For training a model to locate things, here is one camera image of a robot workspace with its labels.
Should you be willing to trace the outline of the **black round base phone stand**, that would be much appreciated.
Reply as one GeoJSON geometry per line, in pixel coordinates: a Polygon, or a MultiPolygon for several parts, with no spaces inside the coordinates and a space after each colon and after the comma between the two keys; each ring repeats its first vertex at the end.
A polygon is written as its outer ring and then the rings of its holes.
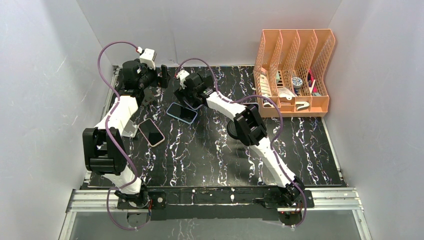
{"type": "Polygon", "coordinates": [[[237,128],[236,128],[236,125],[235,125],[233,120],[228,121],[227,126],[226,126],[226,130],[227,130],[228,135],[231,138],[233,138],[235,140],[239,140],[237,128]]]}

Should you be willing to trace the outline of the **pink case phone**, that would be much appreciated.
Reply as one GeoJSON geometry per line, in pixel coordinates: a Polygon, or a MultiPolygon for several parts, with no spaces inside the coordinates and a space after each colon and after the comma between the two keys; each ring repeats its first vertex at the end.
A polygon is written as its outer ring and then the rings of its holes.
{"type": "Polygon", "coordinates": [[[150,147],[156,147],[165,140],[165,136],[151,118],[147,118],[138,125],[139,131],[150,147]]]}

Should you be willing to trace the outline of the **orange desk file organizer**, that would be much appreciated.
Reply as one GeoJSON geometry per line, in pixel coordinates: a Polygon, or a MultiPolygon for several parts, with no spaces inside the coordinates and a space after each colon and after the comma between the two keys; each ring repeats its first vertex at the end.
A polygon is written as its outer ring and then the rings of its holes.
{"type": "Polygon", "coordinates": [[[325,86],[325,74],[331,59],[336,38],[331,29],[264,29],[261,32],[259,48],[254,64],[253,75],[259,112],[264,118],[284,117],[324,117],[329,110],[330,97],[325,86]],[[271,96],[261,95],[261,68],[267,70],[271,96]],[[315,78],[316,92],[311,93],[308,73],[315,78]],[[276,73],[281,81],[276,85],[276,73]],[[300,89],[294,89],[292,77],[303,80],[300,89]],[[279,98],[278,88],[286,87],[296,97],[292,100],[279,98]],[[263,107],[263,99],[272,100],[274,107],[263,107]],[[310,103],[308,109],[296,110],[295,102],[310,103]]]}

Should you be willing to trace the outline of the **purple case phone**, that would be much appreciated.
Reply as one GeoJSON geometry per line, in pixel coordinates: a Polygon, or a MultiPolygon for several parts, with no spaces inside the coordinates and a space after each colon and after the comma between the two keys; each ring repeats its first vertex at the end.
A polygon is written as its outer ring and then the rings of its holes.
{"type": "Polygon", "coordinates": [[[200,108],[202,108],[204,105],[203,104],[200,104],[200,105],[197,105],[197,106],[191,106],[191,105],[189,105],[188,107],[191,109],[191,110],[193,110],[193,111],[198,111],[200,108]]]}

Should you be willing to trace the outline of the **purple back magsafe phone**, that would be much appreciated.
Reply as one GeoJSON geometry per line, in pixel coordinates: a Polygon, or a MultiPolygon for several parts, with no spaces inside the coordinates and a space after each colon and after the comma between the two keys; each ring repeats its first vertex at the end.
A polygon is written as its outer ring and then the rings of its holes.
{"type": "Polygon", "coordinates": [[[259,109],[259,104],[257,102],[246,102],[246,103],[243,103],[243,105],[246,107],[254,106],[256,109],[259,109]]]}

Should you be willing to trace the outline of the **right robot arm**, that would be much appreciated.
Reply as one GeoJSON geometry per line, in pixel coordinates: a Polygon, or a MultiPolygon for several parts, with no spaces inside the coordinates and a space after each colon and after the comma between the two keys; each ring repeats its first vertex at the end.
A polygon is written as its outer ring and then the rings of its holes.
{"type": "Polygon", "coordinates": [[[301,202],[304,208],[307,207],[305,186],[274,149],[257,107],[223,96],[216,89],[213,76],[202,77],[198,73],[180,70],[175,78],[180,86],[174,94],[180,102],[192,108],[205,106],[232,120],[234,130],[229,131],[229,135],[248,146],[265,163],[281,192],[284,205],[295,207],[301,202]]]}

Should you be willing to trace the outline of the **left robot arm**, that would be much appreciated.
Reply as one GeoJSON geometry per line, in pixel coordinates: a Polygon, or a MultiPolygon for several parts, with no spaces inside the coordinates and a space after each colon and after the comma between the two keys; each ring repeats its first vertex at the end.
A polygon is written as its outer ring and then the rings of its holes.
{"type": "Polygon", "coordinates": [[[170,79],[164,64],[153,69],[137,59],[124,62],[118,74],[113,105],[96,126],[82,133],[87,170],[109,179],[117,188],[115,195],[134,208],[146,207],[151,199],[146,184],[125,151],[123,138],[133,138],[140,132],[150,147],[165,140],[152,119],[135,124],[131,118],[141,105],[155,100],[149,88],[166,89],[170,79]]]}

